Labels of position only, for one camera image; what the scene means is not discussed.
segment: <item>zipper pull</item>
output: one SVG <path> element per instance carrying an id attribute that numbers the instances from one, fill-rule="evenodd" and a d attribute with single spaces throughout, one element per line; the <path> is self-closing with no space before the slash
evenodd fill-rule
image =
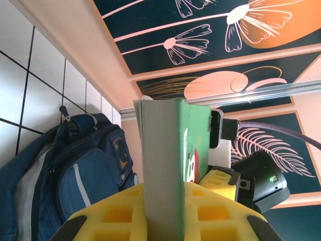
<path id="1" fill-rule="evenodd" d="M 61 114 L 64 115 L 66 121 L 71 121 L 71 118 L 70 118 L 70 115 L 68 114 L 68 111 L 67 111 L 67 108 L 62 105 L 60 108 L 59 108 L 59 111 L 61 112 Z"/>

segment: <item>leaf illustration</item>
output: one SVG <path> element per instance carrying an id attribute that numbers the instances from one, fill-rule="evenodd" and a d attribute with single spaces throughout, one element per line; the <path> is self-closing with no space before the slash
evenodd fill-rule
<path id="1" fill-rule="evenodd" d="M 306 168 L 303 158 L 283 140 L 268 135 L 259 128 L 241 128 L 238 140 L 232 143 L 231 162 L 259 150 L 265 150 L 275 161 L 282 172 L 294 172 L 301 176 L 315 177 Z"/>

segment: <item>yellow foam holder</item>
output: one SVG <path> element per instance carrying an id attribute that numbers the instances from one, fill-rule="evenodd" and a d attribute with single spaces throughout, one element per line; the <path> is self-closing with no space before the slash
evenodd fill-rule
<path id="1" fill-rule="evenodd" d="M 247 217 L 266 221 L 264 217 L 218 193 L 185 183 L 184 241 L 258 241 Z M 80 216 L 87 218 L 75 241 L 147 241 L 143 184 L 84 208 L 69 220 Z"/>
<path id="2" fill-rule="evenodd" d="M 230 184 L 232 178 L 231 173 L 232 172 L 227 173 L 221 170 L 211 170 L 200 181 L 199 185 L 235 201 L 238 187 L 237 183 Z"/>

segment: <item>green book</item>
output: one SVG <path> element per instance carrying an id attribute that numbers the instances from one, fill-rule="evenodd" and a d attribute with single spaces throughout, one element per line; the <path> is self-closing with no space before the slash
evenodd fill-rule
<path id="1" fill-rule="evenodd" d="M 184 240 L 184 182 L 207 172 L 211 108 L 182 98 L 135 101 L 148 240 Z"/>

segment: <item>white tile wall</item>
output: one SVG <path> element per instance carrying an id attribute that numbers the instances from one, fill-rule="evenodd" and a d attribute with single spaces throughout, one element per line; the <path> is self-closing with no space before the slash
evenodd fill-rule
<path id="1" fill-rule="evenodd" d="M 9 2 L 0 0 L 0 168 L 70 115 L 120 114 Z"/>
<path id="2" fill-rule="evenodd" d="M 101 112 L 101 97 L 99 92 L 87 81 L 86 111 L 88 113 Z"/>

